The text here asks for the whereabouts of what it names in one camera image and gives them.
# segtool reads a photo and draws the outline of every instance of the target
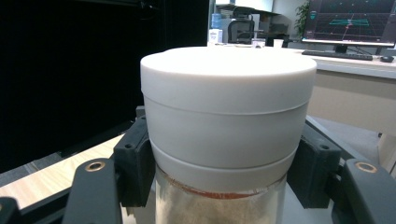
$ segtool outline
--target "computer mouse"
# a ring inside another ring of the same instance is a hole
[[[379,58],[379,61],[381,61],[383,63],[391,63],[391,62],[393,62],[393,57],[392,56],[382,56],[381,58]]]

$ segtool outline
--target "keyboard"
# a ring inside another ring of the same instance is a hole
[[[353,60],[364,60],[364,61],[373,60],[372,55],[366,55],[366,54],[347,54],[347,53],[336,53],[336,52],[325,52],[325,51],[314,51],[314,50],[305,50],[303,51],[302,54],[309,56],[342,58],[342,59],[353,59]]]

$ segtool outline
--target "white lid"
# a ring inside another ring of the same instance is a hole
[[[156,161],[204,190],[272,184],[297,148],[316,63],[273,49],[185,48],[141,61]]]
[[[272,49],[184,48],[143,58],[141,73],[143,94],[163,105],[219,114],[265,114],[307,103],[316,63]]]

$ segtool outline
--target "monitor screen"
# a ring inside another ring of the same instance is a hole
[[[396,0],[310,0],[303,42],[392,48]]]

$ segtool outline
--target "screw hole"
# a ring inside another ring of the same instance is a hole
[[[358,169],[360,169],[360,170],[362,170],[364,172],[367,172],[367,173],[372,173],[373,174],[373,173],[377,172],[376,167],[373,166],[370,163],[367,163],[367,162],[360,161],[360,162],[357,162],[355,165],[356,165],[356,167],[358,167]]]
[[[99,171],[99,170],[102,170],[103,167],[105,167],[105,165],[106,164],[104,162],[102,162],[102,161],[95,161],[95,162],[87,165],[85,167],[85,170],[88,171],[88,172]]]
[[[320,145],[320,147],[323,148],[323,149],[326,149],[326,150],[329,149],[329,147],[326,146],[326,145]]]
[[[125,145],[125,147],[126,148],[132,148],[132,147],[134,147],[134,144],[127,144],[127,145]]]

